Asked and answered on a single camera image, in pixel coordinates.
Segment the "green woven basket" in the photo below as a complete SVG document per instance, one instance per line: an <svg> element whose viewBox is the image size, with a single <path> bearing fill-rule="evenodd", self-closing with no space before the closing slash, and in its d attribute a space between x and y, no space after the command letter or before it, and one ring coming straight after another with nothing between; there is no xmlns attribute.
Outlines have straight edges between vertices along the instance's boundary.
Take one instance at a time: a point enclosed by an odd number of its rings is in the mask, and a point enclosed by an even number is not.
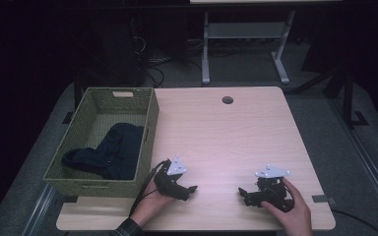
<svg viewBox="0 0 378 236"><path fill-rule="evenodd" d="M137 197L151 169L158 112L158 100L152 88L88 88L43 180L69 197ZM144 128L133 179L108 180L62 163L63 155L69 150L96 148L117 123Z"/></svg>

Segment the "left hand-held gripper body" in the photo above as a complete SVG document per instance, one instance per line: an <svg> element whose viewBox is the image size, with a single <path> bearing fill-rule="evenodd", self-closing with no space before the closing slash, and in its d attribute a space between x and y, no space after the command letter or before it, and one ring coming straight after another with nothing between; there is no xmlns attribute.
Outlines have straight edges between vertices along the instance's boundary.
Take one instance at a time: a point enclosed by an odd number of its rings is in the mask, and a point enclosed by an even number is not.
<svg viewBox="0 0 378 236"><path fill-rule="evenodd" d="M167 159L160 165L160 170L155 176L157 190L164 196L169 196L178 200L180 193L185 193L185 187L180 186L177 180L187 171L179 157L172 160Z"/></svg>

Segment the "person's left hand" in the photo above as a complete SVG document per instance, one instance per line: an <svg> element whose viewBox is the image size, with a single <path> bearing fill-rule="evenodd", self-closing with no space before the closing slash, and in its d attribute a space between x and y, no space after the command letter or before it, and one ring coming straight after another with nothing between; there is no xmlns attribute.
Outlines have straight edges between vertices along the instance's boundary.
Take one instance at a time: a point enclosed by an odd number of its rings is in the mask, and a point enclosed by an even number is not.
<svg viewBox="0 0 378 236"><path fill-rule="evenodd" d="M155 182L151 180L130 218L143 227L174 201L175 198L160 194Z"/></svg>

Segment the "aluminium floor rail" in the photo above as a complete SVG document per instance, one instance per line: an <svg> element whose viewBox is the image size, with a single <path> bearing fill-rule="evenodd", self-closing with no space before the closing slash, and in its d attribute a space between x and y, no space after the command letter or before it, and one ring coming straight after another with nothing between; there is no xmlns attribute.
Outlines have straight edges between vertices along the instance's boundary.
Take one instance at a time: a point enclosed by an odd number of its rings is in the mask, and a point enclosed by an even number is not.
<svg viewBox="0 0 378 236"><path fill-rule="evenodd" d="M357 135L355 128L347 123L347 121L343 118L343 112L339 104L332 99L328 100L328 103L333 110L334 114L337 117L342 129L344 130L346 136L351 141L352 146L354 147L355 151L357 152L357 156L359 157L360 161L362 162L362 166L368 179L370 180L373 188L375 189L378 195L378 168L371 159L369 152L363 146L359 136Z"/></svg>
<svg viewBox="0 0 378 236"><path fill-rule="evenodd" d="M35 202L35 205L32 209L32 213L22 232L22 236L36 235L51 205L54 195L55 189L50 185L45 184Z"/></svg>

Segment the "grey tape piece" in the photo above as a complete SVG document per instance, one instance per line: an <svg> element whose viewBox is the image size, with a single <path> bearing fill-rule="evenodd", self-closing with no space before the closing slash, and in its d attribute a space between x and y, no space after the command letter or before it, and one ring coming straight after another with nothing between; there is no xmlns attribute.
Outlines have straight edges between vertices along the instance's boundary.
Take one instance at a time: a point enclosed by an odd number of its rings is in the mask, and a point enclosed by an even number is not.
<svg viewBox="0 0 378 236"><path fill-rule="evenodd" d="M329 205L336 205L337 202L333 197L327 197L326 195L314 195L312 196L314 203L327 203Z"/></svg>

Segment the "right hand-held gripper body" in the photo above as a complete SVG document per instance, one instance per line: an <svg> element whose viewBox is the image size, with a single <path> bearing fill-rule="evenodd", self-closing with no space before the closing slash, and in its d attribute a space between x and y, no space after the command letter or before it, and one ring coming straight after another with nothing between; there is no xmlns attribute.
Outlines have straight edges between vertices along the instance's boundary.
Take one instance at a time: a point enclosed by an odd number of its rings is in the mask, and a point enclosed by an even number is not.
<svg viewBox="0 0 378 236"><path fill-rule="evenodd" d="M258 187L257 204L260 205L262 202L267 202L283 212L290 211L292 203L286 199L287 188L283 182L283 179L289 175L289 170L281 169L271 164L257 171L255 173Z"/></svg>

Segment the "black metal stand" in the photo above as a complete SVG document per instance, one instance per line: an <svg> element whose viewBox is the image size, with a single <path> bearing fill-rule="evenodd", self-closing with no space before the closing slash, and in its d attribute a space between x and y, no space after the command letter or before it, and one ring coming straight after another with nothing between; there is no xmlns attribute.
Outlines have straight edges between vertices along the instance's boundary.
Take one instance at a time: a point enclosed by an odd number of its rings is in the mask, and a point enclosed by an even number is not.
<svg viewBox="0 0 378 236"><path fill-rule="evenodd" d="M368 122L360 111L352 110L353 76L348 67L334 67L303 85L285 91L284 94L301 94L312 87L327 81L323 94L327 98L335 98L343 93L342 117L351 129L354 126L368 126Z"/></svg>

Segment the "dark cloth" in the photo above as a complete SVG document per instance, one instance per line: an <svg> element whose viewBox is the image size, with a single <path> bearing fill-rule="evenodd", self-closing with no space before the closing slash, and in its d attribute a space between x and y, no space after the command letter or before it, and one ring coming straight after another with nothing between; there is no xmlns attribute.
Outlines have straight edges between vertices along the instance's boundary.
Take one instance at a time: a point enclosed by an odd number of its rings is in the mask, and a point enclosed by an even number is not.
<svg viewBox="0 0 378 236"><path fill-rule="evenodd" d="M117 123L109 129L96 148L69 150L64 154L62 163L107 180L133 180L143 134L142 126Z"/></svg>

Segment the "white metal table frame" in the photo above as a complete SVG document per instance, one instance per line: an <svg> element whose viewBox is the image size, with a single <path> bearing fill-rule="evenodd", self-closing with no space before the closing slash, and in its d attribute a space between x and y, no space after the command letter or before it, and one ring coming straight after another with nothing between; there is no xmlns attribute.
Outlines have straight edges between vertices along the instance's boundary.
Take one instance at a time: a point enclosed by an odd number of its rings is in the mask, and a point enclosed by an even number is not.
<svg viewBox="0 0 378 236"><path fill-rule="evenodd" d="M213 23L210 14L204 14L203 53L201 57L202 84L211 82L209 63L209 41L211 39L278 39L279 49L271 53L272 60L283 85L289 84L289 78L284 68L282 56L290 33L294 11L287 14L284 22L270 23Z"/></svg>

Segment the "person's right hand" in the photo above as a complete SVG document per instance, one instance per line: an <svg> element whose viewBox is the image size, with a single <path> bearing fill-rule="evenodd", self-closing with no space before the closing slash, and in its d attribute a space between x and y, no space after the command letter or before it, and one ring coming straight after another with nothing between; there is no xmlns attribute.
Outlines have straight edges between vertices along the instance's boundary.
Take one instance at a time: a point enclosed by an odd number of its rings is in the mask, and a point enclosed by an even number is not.
<svg viewBox="0 0 378 236"><path fill-rule="evenodd" d="M283 183L292 196L293 208L289 212L283 212L268 202L262 202L261 206L280 222L286 236L313 236L309 206L301 193L287 179L283 179Z"/></svg>

